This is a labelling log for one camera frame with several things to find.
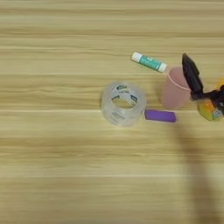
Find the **purple eraser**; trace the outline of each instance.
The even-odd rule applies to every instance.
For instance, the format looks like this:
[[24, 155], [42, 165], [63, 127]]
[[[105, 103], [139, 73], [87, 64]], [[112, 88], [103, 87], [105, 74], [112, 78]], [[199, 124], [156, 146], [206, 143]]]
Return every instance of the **purple eraser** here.
[[177, 121], [175, 113], [169, 111], [146, 109], [144, 111], [144, 115], [146, 120], [160, 121], [167, 123], [175, 123]]

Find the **table surface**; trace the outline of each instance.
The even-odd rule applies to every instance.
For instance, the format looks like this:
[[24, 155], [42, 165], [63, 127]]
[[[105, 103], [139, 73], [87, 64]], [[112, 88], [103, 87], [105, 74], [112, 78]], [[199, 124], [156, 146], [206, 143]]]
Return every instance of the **table surface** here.
[[223, 121], [191, 102], [175, 124], [107, 123], [103, 89], [129, 81], [162, 109], [144, 53], [223, 77], [221, 0], [0, 0], [0, 222], [224, 223]]

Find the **tape roll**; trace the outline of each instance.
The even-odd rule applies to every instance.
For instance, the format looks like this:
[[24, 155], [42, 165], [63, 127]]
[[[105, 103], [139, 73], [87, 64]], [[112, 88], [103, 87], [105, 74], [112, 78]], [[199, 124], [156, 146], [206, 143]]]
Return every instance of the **tape roll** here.
[[[131, 108], [117, 106], [115, 99], [126, 101]], [[106, 87], [101, 102], [104, 117], [115, 125], [133, 125], [146, 108], [146, 97], [141, 89], [128, 82], [114, 82]]]

